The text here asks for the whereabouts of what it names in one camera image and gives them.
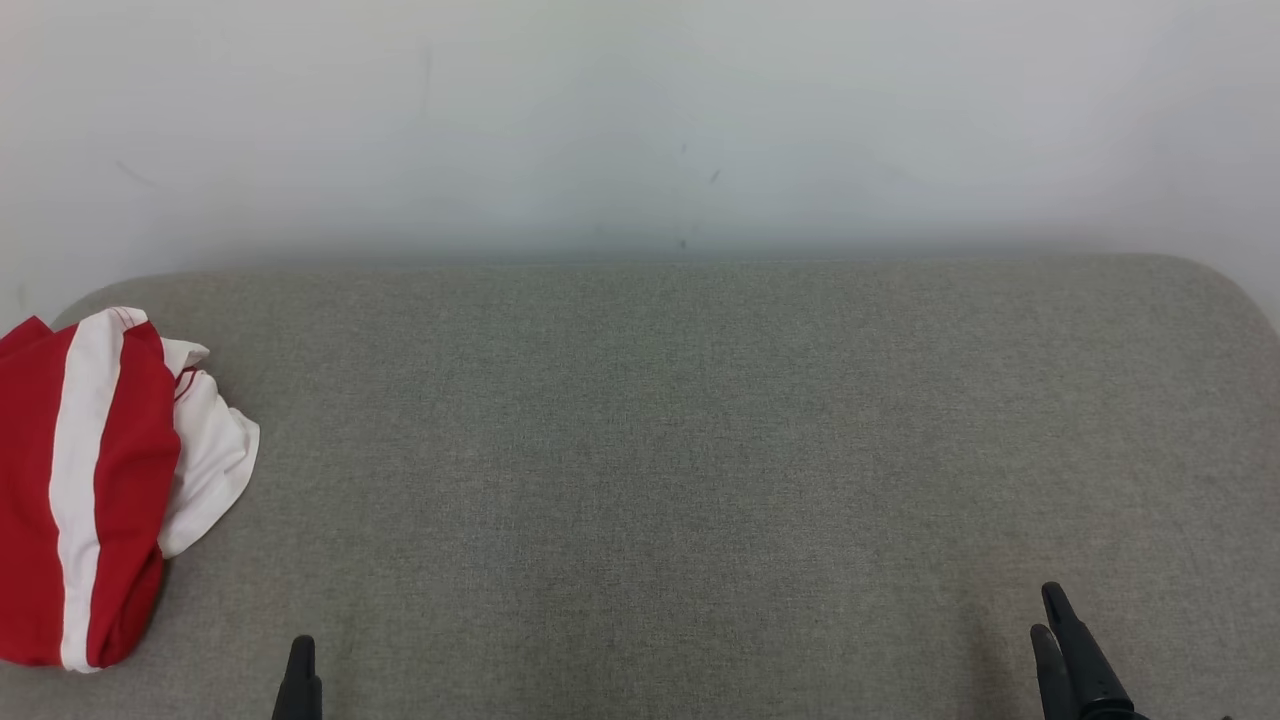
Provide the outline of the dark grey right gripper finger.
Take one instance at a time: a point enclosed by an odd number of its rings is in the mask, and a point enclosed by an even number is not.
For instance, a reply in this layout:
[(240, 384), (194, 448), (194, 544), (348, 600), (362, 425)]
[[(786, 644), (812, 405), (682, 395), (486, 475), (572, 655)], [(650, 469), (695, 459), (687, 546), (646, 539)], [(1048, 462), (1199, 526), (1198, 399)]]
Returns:
[(1062, 587), (1041, 587), (1046, 623), (1065, 659), (1076, 719), (1143, 719), (1089, 628), (1078, 618)]
[(1043, 624), (1030, 628), (1036, 657), (1036, 676), (1044, 720), (1076, 719), (1075, 697), (1065, 659), (1051, 629)]

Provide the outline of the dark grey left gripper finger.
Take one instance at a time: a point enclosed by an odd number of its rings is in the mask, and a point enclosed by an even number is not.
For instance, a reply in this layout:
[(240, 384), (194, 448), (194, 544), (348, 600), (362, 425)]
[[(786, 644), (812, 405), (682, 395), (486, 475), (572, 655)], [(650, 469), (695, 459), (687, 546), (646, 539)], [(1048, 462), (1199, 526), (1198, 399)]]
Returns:
[(321, 720), (323, 682), (316, 674), (316, 646), (311, 635), (291, 644), (285, 671), (271, 711), (273, 720)]

